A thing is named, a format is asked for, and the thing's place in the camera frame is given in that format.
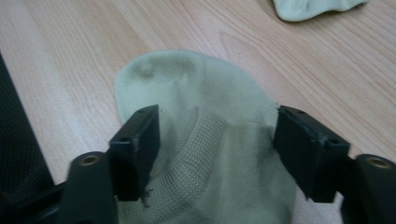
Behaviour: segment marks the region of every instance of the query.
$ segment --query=wood grain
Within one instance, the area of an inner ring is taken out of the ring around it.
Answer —
[[[0,48],[60,183],[72,159],[106,150],[121,126],[117,72],[157,49],[238,64],[279,104],[344,136],[351,155],[396,161],[394,24],[393,0],[294,23],[281,21],[271,0],[1,0]],[[324,211],[302,198],[294,223],[340,221],[335,205]]]

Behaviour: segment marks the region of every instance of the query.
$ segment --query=sock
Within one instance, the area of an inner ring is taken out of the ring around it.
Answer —
[[[272,145],[276,105],[240,68],[186,50],[155,51],[117,75],[126,121],[160,107],[162,147],[147,198],[120,223],[288,223],[295,184]]]
[[[304,21],[326,11],[347,11],[368,0],[274,0],[276,12],[284,21]]]

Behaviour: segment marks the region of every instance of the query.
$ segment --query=wooden table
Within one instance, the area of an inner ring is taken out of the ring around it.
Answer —
[[[51,174],[107,150],[121,126],[117,72],[156,49],[190,49],[247,70],[279,104],[345,137],[351,155],[396,161],[396,2],[284,22],[271,0],[1,0],[0,49]],[[298,202],[294,223],[337,223]]]

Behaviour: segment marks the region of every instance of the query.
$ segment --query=black mesh fabric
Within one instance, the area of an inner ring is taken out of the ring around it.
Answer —
[[[53,186],[18,94],[0,55],[0,192],[14,202]]]

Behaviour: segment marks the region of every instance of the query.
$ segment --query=light green sock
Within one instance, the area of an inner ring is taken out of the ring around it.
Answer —
[[[368,0],[274,0],[276,12],[285,21],[304,21],[326,11],[347,11]]]
[[[120,116],[160,106],[147,198],[121,223],[288,223],[295,184],[272,146],[276,105],[244,71],[186,50],[145,54],[117,75]]]

